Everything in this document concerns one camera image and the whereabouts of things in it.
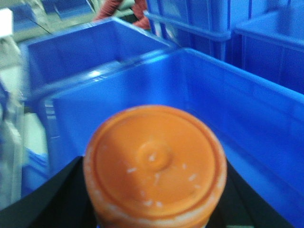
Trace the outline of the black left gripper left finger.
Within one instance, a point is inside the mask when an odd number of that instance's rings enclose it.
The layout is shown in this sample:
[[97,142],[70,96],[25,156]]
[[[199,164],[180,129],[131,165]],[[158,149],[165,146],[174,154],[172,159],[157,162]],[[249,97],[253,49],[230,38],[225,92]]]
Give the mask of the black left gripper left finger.
[[96,228],[88,196],[83,157],[65,168],[38,189],[1,210],[2,228]]

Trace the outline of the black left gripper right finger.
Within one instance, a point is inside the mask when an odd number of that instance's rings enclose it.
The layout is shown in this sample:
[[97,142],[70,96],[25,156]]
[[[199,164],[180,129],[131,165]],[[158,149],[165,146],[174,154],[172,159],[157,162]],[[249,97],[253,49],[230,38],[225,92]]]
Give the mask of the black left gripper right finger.
[[227,183],[209,228],[292,228],[228,162]]

